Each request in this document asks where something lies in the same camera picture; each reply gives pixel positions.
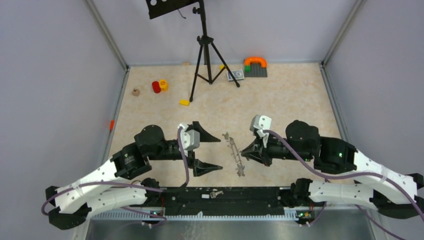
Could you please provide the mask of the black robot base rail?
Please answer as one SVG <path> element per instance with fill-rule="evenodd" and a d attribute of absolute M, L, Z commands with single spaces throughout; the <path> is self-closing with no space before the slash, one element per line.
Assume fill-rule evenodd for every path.
<path fill-rule="evenodd" d="M 216 198 L 210 192 L 223 191 Z M 154 208 L 167 217 L 188 217 L 202 213 L 205 217 L 265 217 L 282 216 L 286 209 L 297 207 L 309 211 L 323 207 L 313 202 L 295 187 L 233 186 L 233 187 L 164 187 L 162 192 L 147 191 L 147 199 L 138 205 L 142 209 Z"/>

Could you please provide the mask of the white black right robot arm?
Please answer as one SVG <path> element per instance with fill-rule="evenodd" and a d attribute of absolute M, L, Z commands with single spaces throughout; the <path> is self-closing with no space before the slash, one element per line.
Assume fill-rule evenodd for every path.
<path fill-rule="evenodd" d="M 250 130 L 254 141 L 241 155 L 269 167 L 274 159 L 298 160 L 319 180 L 299 178 L 282 196 L 288 207 L 337 203 L 369 208 L 393 219 L 423 216 L 424 186 L 419 173 L 401 174 L 379 164 L 354 145 L 319 134 L 315 126 L 295 120 L 281 137 L 271 120 L 257 116 Z"/>

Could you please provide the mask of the silver key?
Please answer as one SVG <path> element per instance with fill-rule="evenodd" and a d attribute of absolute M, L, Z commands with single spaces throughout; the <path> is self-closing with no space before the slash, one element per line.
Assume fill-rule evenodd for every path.
<path fill-rule="evenodd" d="M 215 199 L 217 196 L 222 195 L 224 192 L 222 190 L 219 191 L 211 191 L 209 196 L 211 199 Z"/>

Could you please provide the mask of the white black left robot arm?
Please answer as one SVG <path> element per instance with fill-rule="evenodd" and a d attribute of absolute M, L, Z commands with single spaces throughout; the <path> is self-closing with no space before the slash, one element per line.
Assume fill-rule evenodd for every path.
<path fill-rule="evenodd" d="M 219 139 L 207 132 L 199 122 L 181 123 L 177 138 L 167 140 L 163 129 L 155 124 L 145 126 L 102 165 L 75 182 L 50 186 L 41 213 L 60 230 L 75 228 L 92 217 L 114 209 L 160 202 L 163 189 L 156 180 L 137 181 L 152 169 L 150 161 L 183 161 L 185 176 L 199 177 L 220 170 L 221 166 L 196 158 L 201 143 L 217 143 Z"/>

